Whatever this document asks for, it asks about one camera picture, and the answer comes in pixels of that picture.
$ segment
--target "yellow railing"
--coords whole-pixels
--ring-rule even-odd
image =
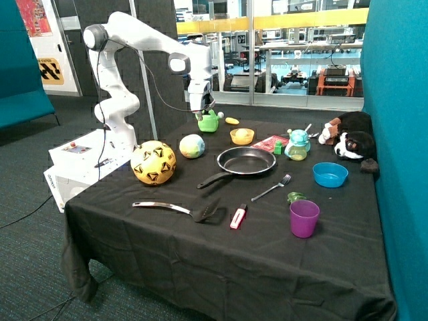
[[[368,8],[327,10],[320,12],[295,13],[292,15],[269,15],[265,17],[255,17],[254,29],[316,27],[321,25],[358,25],[366,23],[367,15]],[[179,35],[248,29],[249,20],[247,17],[177,23],[177,32]]]

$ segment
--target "black frying pan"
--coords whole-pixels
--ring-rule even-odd
[[[201,184],[203,189],[214,182],[232,175],[255,175],[270,170],[276,163],[275,156],[262,149],[254,147],[235,147],[225,150],[217,157],[217,164],[225,171],[215,174]]]

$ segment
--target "glass window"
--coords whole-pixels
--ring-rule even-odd
[[[199,33],[211,47],[216,101],[360,110],[369,2],[175,0],[175,6],[177,15],[187,13],[177,18],[180,39]]]

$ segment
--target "teal chair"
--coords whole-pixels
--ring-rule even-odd
[[[0,44],[0,128],[55,115],[15,0],[0,1]]]
[[[428,320],[426,12],[428,1],[371,1],[361,58],[397,321]]]

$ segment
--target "plastic cup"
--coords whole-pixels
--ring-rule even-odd
[[[310,237],[320,214],[320,208],[314,202],[301,199],[290,205],[290,223],[292,233],[301,238]]]

